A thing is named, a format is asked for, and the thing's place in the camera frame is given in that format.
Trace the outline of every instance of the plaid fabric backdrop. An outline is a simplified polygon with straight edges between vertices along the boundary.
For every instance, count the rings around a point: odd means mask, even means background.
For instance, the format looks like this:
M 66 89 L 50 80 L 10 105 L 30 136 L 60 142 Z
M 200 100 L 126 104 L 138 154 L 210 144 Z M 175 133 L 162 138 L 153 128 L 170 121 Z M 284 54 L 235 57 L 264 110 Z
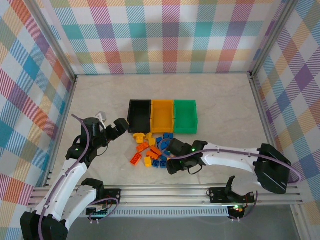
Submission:
M 0 0 L 0 240 L 21 232 L 71 85 L 23 0 Z
M 300 0 L 258 74 L 276 145 L 303 177 L 320 236 L 320 0 Z
M 87 75 L 247 72 L 280 2 L 38 0 L 73 68 Z

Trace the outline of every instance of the orange block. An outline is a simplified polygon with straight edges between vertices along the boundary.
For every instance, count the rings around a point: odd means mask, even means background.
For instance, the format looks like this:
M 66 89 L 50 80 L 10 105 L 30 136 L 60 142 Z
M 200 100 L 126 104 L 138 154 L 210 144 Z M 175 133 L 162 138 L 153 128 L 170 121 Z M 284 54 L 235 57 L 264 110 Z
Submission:
M 162 155 L 162 152 L 158 148 L 156 148 L 155 146 L 150 147 L 150 150 L 159 156 Z
M 139 146 L 137 146 L 136 150 L 138 151 L 138 153 L 141 153 L 144 150 L 146 150 L 147 148 L 149 148 L 149 144 L 147 142 L 144 142 L 144 143 L 140 144 Z
M 131 159 L 130 163 L 133 164 L 134 166 L 137 165 L 142 158 L 142 155 L 140 153 L 136 153 L 133 158 Z
M 152 151 L 147 151 L 146 152 L 146 156 L 150 157 L 150 158 L 152 158 L 154 160 L 158 160 L 158 158 L 159 158 L 159 156 L 157 154 L 155 154 L 154 152 L 152 152 Z

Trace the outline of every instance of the plastic storage bin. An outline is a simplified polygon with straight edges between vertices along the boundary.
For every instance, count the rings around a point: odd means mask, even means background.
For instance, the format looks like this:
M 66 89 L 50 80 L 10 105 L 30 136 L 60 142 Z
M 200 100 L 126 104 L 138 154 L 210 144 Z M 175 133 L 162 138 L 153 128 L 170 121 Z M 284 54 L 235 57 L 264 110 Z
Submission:
M 130 100 L 128 133 L 150 133 L 151 100 Z
M 174 101 L 152 100 L 150 126 L 152 133 L 174 132 Z
M 176 134 L 196 134 L 197 130 L 196 101 L 174 100 L 174 132 Z

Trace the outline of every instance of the orange bin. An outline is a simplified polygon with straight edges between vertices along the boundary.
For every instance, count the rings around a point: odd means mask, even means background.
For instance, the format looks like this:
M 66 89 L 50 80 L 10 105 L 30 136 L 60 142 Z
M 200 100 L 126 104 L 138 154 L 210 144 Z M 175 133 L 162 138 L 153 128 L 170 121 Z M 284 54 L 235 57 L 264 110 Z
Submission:
M 175 124 L 174 101 L 152 100 L 151 132 L 154 134 L 173 133 Z

